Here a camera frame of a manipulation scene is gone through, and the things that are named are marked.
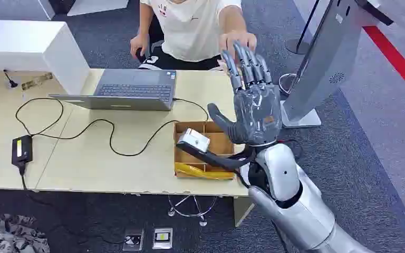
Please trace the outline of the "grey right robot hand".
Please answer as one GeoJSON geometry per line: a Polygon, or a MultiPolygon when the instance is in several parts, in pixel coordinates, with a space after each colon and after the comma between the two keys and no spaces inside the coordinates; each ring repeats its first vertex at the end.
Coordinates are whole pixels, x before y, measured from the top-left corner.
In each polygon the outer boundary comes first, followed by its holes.
{"type": "Polygon", "coordinates": [[[234,93],[236,121],[225,117],[214,103],[207,105],[208,113],[234,144],[274,143],[282,128],[279,87],[274,85],[262,56],[239,41],[235,41],[233,47],[239,66],[228,51],[223,50],[221,56],[234,93]]]}

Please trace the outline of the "person's left hand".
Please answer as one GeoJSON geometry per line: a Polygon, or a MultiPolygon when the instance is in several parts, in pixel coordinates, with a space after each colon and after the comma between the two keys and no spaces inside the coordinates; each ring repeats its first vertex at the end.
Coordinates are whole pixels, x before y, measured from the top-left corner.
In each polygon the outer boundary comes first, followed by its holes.
{"type": "Polygon", "coordinates": [[[219,40],[220,52],[228,51],[232,57],[235,56],[234,42],[239,42],[240,45],[248,47],[253,52],[257,46],[257,38],[254,34],[247,31],[230,31],[222,34],[219,40]]]}

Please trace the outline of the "person's right hand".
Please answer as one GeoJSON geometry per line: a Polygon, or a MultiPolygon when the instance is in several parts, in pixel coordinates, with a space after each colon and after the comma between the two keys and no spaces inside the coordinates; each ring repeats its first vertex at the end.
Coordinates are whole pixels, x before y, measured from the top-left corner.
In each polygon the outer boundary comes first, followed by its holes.
{"type": "Polygon", "coordinates": [[[138,60],[142,60],[149,48],[148,34],[138,34],[130,41],[130,53],[138,60]]]}

